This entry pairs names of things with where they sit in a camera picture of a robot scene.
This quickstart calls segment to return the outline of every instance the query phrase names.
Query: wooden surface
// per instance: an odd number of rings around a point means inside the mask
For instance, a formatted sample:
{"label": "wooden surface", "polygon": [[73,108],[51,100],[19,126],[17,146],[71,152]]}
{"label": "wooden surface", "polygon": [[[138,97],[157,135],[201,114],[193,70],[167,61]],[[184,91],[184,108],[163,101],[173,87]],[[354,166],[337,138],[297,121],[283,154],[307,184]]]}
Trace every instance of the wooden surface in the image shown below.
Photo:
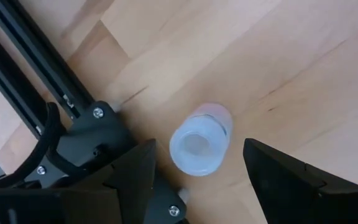
{"label": "wooden surface", "polygon": [[[256,138],[358,184],[358,0],[21,0],[91,94],[120,103],[158,166],[190,189],[192,223],[265,223],[242,158]],[[17,50],[0,40],[42,95]],[[168,143],[198,105],[234,118],[220,169],[190,177]],[[0,165],[35,140],[0,96]]]}

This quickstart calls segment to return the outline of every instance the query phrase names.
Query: translucent plastic cup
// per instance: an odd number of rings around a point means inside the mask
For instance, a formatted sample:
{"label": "translucent plastic cup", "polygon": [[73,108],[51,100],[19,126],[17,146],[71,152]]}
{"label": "translucent plastic cup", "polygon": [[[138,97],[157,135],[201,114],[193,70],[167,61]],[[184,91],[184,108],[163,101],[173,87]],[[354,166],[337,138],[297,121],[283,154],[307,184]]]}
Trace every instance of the translucent plastic cup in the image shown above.
{"label": "translucent plastic cup", "polygon": [[170,154],[176,166],[193,176],[209,175],[221,165],[229,147],[233,122],[222,105],[205,103],[175,131]]}

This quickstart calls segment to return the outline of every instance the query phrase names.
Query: wood grain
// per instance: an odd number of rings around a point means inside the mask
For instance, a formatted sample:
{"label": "wood grain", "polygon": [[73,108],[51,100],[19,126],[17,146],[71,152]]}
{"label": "wood grain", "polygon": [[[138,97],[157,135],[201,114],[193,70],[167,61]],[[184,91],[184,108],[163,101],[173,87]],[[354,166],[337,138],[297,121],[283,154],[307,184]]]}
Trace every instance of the wood grain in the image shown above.
{"label": "wood grain", "polygon": [[[140,141],[157,138],[158,168],[190,190],[191,223],[266,222],[245,138],[358,184],[358,1],[22,2],[91,94],[121,104]],[[234,131],[219,170],[191,177],[173,164],[169,140],[204,102],[227,107]],[[0,165],[12,171],[35,141],[0,97],[2,106],[0,119],[12,118],[0,122]]]}

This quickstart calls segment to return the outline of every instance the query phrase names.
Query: black 3d printer frame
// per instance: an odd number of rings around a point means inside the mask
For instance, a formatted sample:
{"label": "black 3d printer frame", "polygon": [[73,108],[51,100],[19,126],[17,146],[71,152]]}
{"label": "black 3d printer frame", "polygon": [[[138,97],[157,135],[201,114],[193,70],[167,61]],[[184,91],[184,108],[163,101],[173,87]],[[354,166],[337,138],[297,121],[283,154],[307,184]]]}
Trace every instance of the black 3d printer frame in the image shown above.
{"label": "black 3d printer frame", "polygon": [[[20,174],[0,177],[0,188],[37,181],[39,187],[47,189],[60,179],[72,176],[70,183],[66,183],[69,186],[119,160],[138,145],[111,107],[103,101],[95,101],[87,92],[17,0],[0,0],[0,26],[73,120],[68,130],[60,124],[60,119],[54,127],[55,132],[60,133],[55,152],[40,158],[30,155]],[[44,99],[1,44],[0,92],[41,141],[53,106],[49,105],[48,113]],[[44,175],[37,172],[39,167],[46,171],[41,172]],[[155,171],[152,189],[145,223],[187,223],[186,205],[158,171]],[[177,216],[168,212],[172,205],[180,210]]]}

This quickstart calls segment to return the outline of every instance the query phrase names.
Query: screw head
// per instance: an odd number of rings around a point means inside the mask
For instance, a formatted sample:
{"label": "screw head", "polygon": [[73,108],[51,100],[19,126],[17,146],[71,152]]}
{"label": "screw head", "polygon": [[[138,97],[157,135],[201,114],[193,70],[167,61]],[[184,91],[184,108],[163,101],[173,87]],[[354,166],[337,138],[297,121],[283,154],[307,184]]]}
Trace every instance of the screw head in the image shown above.
{"label": "screw head", "polygon": [[93,116],[95,118],[102,118],[104,116],[104,111],[101,108],[95,108],[93,110]]}
{"label": "screw head", "polygon": [[169,207],[168,209],[169,211],[169,214],[172,216],[172,217],[177,217],[179,214],[180,214],[180,210],[178,207],[172,205],[171,207]]}
{"label": "screw head", "polygon": [[44,166],[38,166],[38,168],[37,168],[37,173],[38,173],[39,175],[45,175],[45,174],[47,173],[47,170],[45,169]]}

